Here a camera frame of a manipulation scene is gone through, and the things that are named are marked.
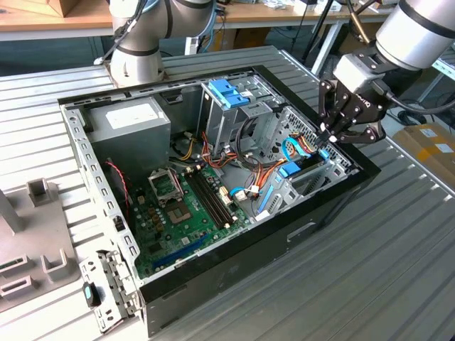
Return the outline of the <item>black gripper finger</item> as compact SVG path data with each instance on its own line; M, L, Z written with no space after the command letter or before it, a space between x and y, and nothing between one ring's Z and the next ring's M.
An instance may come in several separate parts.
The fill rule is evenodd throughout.
M360 117L350 118L347 115L339 116L328 132L340 144L373 144L386 135L380 119L367 122Z
M337 141L348 125L343 110L350 100L350 92L338 80L322 80L319 83L318 118L319 142Z

